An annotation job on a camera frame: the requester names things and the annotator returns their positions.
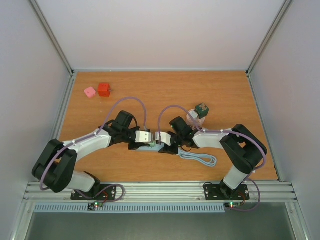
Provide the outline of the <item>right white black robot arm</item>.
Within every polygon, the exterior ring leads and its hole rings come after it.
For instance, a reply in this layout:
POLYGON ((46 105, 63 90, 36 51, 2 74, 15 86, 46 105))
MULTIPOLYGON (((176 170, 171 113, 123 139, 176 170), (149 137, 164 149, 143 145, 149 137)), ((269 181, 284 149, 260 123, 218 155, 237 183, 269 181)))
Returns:
POLYGON ((242 124, 222 130, 192 129, 185 120, 176 117, 170 125, 174 132, 155 133, 155 140, 164 144, 161 153, 173 155, 183 146, 223 149, 226 152, 232 167, 218 187, 218 192, 224 199, 234 197, 240 184, 266 163, 267 148, 242 124))

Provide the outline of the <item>red cube plug adapter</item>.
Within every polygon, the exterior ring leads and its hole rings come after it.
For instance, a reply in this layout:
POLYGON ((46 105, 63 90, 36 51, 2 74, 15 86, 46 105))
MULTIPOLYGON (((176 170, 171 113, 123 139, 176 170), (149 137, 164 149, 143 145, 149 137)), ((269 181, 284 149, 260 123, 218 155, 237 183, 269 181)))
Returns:
POLYGON ((110 94, 111 94, 111 86, 110 86, 110 84, 106 83, 106 82, 100 82, 98 84, 97 92, 98 92, 98 95, 100 97, 108 98, 110 96, 110 94))

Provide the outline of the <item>pink cube plug adapter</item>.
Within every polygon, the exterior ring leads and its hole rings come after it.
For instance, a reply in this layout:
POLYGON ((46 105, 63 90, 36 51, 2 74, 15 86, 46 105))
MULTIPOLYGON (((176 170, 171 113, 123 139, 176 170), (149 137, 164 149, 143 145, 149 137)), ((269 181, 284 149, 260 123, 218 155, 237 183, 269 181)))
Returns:
POLYGON ((96 96, 97 92, 92 86, 90 86, 84 90, 84 94, 91 99, 96 96))

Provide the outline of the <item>green small plug charger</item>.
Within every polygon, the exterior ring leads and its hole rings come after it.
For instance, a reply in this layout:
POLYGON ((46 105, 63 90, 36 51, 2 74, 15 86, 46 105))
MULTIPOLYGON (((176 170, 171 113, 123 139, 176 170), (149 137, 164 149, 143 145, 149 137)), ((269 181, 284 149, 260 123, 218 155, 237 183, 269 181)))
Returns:
POLYGON ((150 144, 149 144, 149 148, 156 148, 158 146, 158 144, 157 144, 157 142, 156 141, 154 141, 154 142, 151 142, 150 144))

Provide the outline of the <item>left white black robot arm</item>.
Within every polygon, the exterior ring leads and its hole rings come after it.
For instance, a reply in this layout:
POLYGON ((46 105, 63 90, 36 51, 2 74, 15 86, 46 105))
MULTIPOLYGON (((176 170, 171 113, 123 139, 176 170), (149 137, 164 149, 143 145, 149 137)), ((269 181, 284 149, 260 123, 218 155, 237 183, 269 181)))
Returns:
POLYGON ((65 142, 52 139, 45 146, 31 174, 41 182, 42 190, 60 193, 70 189, 87 199, 96 199, 102 192, 101 182, 91 173, 77 172, 77 161, 120 143, 126 143, 129 150, 148 146, 152 133, 148 129, 141 130, 139 126, 130 127, 136 121, 131 113, 122 110, 115 119, 83 137, 65 142))

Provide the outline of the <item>dark green patterned cube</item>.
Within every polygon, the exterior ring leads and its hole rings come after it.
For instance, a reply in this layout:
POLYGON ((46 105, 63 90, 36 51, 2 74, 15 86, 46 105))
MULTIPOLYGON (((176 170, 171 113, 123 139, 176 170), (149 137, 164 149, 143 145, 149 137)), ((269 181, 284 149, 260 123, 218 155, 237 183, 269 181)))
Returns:
POLYGON ((204 102, 202 102, 195 106, 194 111, 197 113, 198 118, 202 119, 208 115, 210 109, 204 102))

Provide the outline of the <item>light blue power strip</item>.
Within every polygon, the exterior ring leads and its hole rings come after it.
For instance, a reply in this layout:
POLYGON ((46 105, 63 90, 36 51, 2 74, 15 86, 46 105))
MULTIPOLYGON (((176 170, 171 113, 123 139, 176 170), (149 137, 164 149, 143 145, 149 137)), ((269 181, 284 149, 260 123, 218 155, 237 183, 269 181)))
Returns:
POLYGON ((158 152, 163 148, 163 145, 155 145, 155 146, 141 146, 137 149, 140 152, 158 152))

